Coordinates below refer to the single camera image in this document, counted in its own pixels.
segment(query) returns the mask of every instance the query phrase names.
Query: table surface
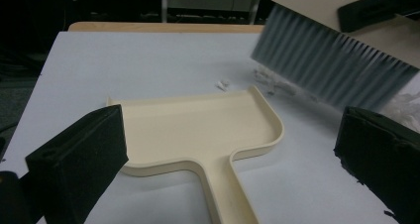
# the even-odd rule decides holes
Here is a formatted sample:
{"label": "table surface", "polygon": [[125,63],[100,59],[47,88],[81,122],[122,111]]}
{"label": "table surface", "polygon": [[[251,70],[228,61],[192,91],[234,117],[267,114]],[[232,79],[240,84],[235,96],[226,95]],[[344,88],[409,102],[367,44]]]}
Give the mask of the table surface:
{"label": "table surface", "polygon": [[[22,176],[25,156],[105,106],[107,97],[222,93],[215,86],[221,79],[230,82],[229,90],[255,84],[266,95],[266,86],[254,78],[259,65],[250,59],[258,33],[110,33],[106,23],[95,25],[107,32],[57,36],[1,170]],[[143,26],[131,24],[129,31]],[[396,223],[334,156],[339,113],[301,93],[277,91],[265,98],[284,124],[284,137],[270,153],[234,163],[261,223]],[[210,223],[199,178],[190,171],[148,177],[118,173],[86,221],[139,222]]]}
{"label": "table surface", "polygon": [[78,22],[70,32],[260,33],[263,25]]}

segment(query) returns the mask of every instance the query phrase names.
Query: black cable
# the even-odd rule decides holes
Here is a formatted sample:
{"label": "black cable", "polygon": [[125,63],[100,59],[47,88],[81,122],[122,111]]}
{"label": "black cable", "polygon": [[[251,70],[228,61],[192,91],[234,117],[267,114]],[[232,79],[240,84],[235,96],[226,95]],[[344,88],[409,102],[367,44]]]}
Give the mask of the black cable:
{"label": "black cable", "polygon": [[14,128],[14,127],[18,126],[18,124],[19,124],[19,122],[14,122],[14,123],[11,123],[9,125],[6,125],[6,126],[0,128],[0,133],[5,132],[5,131],[7,131],[11,128]]}

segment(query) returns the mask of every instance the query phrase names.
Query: gray bristles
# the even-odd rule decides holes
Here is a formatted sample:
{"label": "gray bristles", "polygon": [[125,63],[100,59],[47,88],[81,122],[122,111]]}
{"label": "gray bristles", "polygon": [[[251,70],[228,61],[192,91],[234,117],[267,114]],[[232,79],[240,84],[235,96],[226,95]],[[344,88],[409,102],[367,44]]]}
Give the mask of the gray bristles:
{"label": "gray bristles", "polygon": [[339,110],[377,111],[418,71],[280,5],[252,58]]}

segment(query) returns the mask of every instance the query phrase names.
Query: cream dustpan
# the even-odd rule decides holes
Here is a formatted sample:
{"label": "cream dustpan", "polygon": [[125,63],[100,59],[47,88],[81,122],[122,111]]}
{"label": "cream dustpan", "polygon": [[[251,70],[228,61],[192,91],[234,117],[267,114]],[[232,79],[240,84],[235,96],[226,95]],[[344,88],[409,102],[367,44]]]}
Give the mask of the cream dustpan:
{"label": "cream dustpan", "polygon": [[266,154],[283,126],[263,96],[245,91],[121,104],[129,161],[122,172],[147,176],[187,169],[201,180],[213,223],[258,223],[232,161]]}

